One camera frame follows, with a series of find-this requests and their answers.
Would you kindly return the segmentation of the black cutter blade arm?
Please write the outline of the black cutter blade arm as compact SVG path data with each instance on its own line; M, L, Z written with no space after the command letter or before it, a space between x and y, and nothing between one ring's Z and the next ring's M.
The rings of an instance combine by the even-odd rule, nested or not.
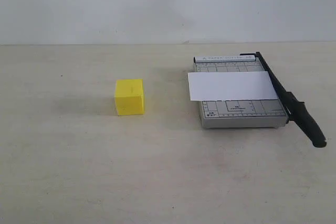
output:
M304 132L304 134L310 139L313 146L316 148L324 148L327 145L326 137L320 129L317 122L309 114L305 103L297 100L292 92L287 91L280 81L277 79L271 68L266 63L265 59L260 52L255 53L255 57L259 58L259 61L263 68L268 72L271 83L274 90L280 99L282 105L289 115L289 121L293 121Z

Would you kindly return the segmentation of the white paper sheet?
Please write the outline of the white paper sheet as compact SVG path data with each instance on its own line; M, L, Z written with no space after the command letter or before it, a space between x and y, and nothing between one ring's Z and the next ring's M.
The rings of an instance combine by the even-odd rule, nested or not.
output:
M278 99L266 71L190 72L188 86L191 101Z

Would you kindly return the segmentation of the yellow foam cube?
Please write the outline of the yellow foam cube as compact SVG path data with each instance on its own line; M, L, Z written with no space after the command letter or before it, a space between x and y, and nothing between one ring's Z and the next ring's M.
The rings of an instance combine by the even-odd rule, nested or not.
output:
M116 81L114 101L117 114L144 114L144 87L142 79L119 79Z

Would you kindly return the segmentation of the grey paper cutter base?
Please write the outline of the grey paper cutter base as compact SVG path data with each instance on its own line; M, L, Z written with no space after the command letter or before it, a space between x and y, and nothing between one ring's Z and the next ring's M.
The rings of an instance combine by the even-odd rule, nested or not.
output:
M195 72L260 72L263 64L254 53L238 56L194 57ZM282 127L289 121L287 110L281 101L227 100L199 101L197 103L202 127L246 128Z

